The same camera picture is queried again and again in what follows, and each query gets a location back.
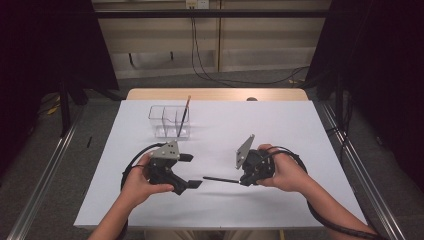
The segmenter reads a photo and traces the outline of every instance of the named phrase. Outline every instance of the forearm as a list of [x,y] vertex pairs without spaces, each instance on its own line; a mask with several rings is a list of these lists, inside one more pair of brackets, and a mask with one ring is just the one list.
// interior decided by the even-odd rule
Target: forearm
[[[305,196],[315,211],[324,219],[346,228],[375,233],[371,228],[346,210],[312,178],[308,178],[305,181],[300,193]],[[330,229],[328,230],[333,239],[356,239]]]
[[132,209],[133,207],[118,198],[89,239],[116,239],[124,227]]

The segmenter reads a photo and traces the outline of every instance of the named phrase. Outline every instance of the wall outlet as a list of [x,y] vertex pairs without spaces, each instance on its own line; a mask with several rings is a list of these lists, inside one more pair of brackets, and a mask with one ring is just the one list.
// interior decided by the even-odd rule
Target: wall outlet
[[197,9],[197,0],[186,0],[187,9]]
[[198,0],[197,9],[209,9],[209,0]]

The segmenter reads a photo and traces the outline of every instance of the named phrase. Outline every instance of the person's left hand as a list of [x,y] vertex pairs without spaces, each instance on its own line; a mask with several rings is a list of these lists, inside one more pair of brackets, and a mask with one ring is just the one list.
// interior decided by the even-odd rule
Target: person's left hand
[[174,190],[174,187],[170,184],[152,185],[147,181],[149,179],[149,169],[147,168],[149,162],[149,153],[141,156],[137,163],[139,166],[131,169],[119,195],[119,199],[131,208],[135,208],[140,203],[146,201],[152,194]]

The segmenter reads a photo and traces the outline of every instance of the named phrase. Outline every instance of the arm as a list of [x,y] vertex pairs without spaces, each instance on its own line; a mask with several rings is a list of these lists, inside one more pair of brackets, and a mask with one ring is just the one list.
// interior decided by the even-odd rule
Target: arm
[[173,190],[173,186],[169,184],[151,185],[148,179],[147,166],[149,163],[149,154],[144,154],[137,165],[134,167],[127,177],[124,187],[110,210],[104,216],[99,226],[94,230],[89,239],[116,239],[131,211],[139,204],[154,194],[161,192],[169,192]]
[[[269,144],[260,145],[259,149],[269,149]],[[299,192],[323,218],[330,222],[354,230],[375,232],[356,218],[338,203],[324,188],[303,171],[297,163],[286,154],[274,155],[275,175],[272,178],[259,180],[258,184],[266,187],[276,187],[286,192]],[[332,239],[357,239],[331,229],[328,232]]]

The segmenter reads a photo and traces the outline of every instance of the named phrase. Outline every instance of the clear acrylic organizer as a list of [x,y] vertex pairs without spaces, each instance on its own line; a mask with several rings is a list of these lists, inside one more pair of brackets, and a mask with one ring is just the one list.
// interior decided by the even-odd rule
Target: clear acrylic organizer
[[185,106],[154,105],[149,120],[157,138],[187,139],[190,137],[190,110]]

